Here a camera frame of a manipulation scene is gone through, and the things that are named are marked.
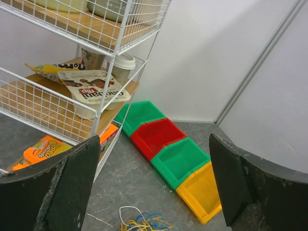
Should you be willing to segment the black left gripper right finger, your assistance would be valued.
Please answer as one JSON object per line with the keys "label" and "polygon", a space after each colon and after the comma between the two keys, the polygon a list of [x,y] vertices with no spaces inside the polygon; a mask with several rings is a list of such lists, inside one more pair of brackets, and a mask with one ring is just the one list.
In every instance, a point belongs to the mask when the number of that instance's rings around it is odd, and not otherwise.
{"label": "black left gripper right finger", "polygon": [[215,134],[209,150],[222,211],[233,231],[306,231],[308,175]]}

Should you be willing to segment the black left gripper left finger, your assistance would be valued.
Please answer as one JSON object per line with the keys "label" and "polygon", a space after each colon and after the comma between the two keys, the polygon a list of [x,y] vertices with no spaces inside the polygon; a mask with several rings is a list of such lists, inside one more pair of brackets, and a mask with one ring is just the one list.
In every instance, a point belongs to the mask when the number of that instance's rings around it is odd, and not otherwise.
{"label": "black left gripper left finger", "polygon": [[100,153],[95,135],[49,159],[2,174],[0,229],[81,230]]}

